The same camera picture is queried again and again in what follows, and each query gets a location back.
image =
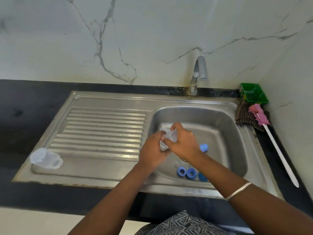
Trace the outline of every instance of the faucet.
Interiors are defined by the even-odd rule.
[[[199,56],[196,60],[194,66],[194,73],[193,76],[191,77],[190,86],[187,91],[188,95],[195,96],[198,94],[197,92],[198,76],[200,76],[200,81],[208,80],[207,65],[205,63],[205,58],[203,56]]]

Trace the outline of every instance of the black granite countertop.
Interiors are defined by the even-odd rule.
[[[163,95],[184,95],[186,92],[184,87],[0,80],[0,206],[85,215],[110,191],[11,182],[73,90]],[[198,96],[238,97],[238,91],[198,88]],[[257,132],[257,137],[285,200],[313,217],[312,200],[299,176],[296,175],[300,188],[296,188],[267,134]],[[215,224],[247,226],[225,200],[141,192],[128,219],[159,223],[184,209]]]

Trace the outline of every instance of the bracelet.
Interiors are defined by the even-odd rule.
[[[235,194],[238,194],[239,192],[243,191],[245,188],[247,188],[249,185],[251,185],[252,182],[247,182],[243,186],[241,186],[238,190],[236,190],[234,193],[232,193],[230,196],[226,198],[227,201],[229,201]]]

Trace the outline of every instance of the dish cloth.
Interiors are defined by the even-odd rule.
[[[239,103],[236,109],[235,121],[236,124],[251,124],[253,128],[265,132],[265,129],[262,125],[259,125],[254,115],[249,112],[249,107],[253,104],[242,101]],[[269,112],[264,110],[265,116],[269,119]]]

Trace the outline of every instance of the blue bottle cap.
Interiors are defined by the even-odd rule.
[[[185,176],[186,175],[186,169],[184,167],[178,167],[177,169],[177,174],[181,177]]]
[[[200,145],[201,152],[205,153],[207,150],[209,150],[209,146],[207,144],[201,144]]]
[[[194,170],[193,168],[189,168],[187,170],[187,177],[190,179],[190,180],[194,180],[196,177],[197,177],[197,172],[196,170]]]
[[[199,178],[201,181],[208,181],[208,179],[207,179],[201,172],[198,173],[198,178]]]

